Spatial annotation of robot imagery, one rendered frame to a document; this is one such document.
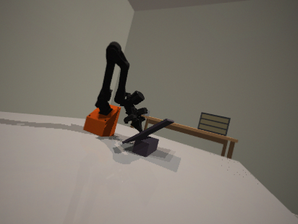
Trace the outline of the grey switch panel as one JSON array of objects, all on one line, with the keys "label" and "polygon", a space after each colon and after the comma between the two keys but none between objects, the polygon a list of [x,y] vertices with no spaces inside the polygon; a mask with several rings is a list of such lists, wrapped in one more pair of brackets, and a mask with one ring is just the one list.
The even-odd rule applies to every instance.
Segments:
[{"label": "grey switch panel", "polygon": [[173,120],[164,119],[158,122],[157,124],[145,129],[144,131],[130,137],[129,139],[124,140],[122,144],[135,141],[132,152],[138,155],[147,157],[149,156],[149,154],[157,150],[158,141],[159,141],[159,139],[149,137],[148,135],[172,123],[174,123]]}]

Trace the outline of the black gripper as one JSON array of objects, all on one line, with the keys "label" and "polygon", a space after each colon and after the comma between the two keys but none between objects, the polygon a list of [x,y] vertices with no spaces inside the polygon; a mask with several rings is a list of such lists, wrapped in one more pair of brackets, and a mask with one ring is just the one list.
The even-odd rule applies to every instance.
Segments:
[{"label": "black gripper", "polygon": [[128,114],[128,116],[124,118],[124,122],[128,124],[128,121],[132,121],[130,125],[136,128],[136,130],[139,132],[142,132],[142,122],[145,120],[145,117],[140,115],[136,116],[133,111],[134,109],[136,110],[136,108],[133,106],[126,110],[126,114]]}]

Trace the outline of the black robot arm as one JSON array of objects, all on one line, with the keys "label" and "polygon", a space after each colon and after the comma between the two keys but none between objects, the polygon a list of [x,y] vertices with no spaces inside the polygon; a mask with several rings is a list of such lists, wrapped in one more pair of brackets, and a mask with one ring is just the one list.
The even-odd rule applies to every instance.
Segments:
[{"label": "black robot arm", "polygon": [[[119,78],[119,86],[116,91],[116,95],[114,101],[120,106],[124,106],[125,110],[128,108],[137,105],[142,102],[145,97],[141,92],[137,90],[134,93],[128,93],[125,90],[127,74],[129,70],[129,62],[126,60],[125,55],[122,52],[122,47],[116,41],[111,42],[106,49],[106,72],[103,80],[103,87],[98,96],[98,100],[95,104],[97,108],[99,108],[99,114],[107,116],[113,108],[109,105],[108,101],[111,99],[111,93],[113,90],[110,89],[111,80],[114,73],[115,64],[117,64],[121,68],[120,78]],[[127,97],[127,99],[125,99]],[[133,110],[135,115],[142,115],[148,113],[147,108],[140,108]]]}]

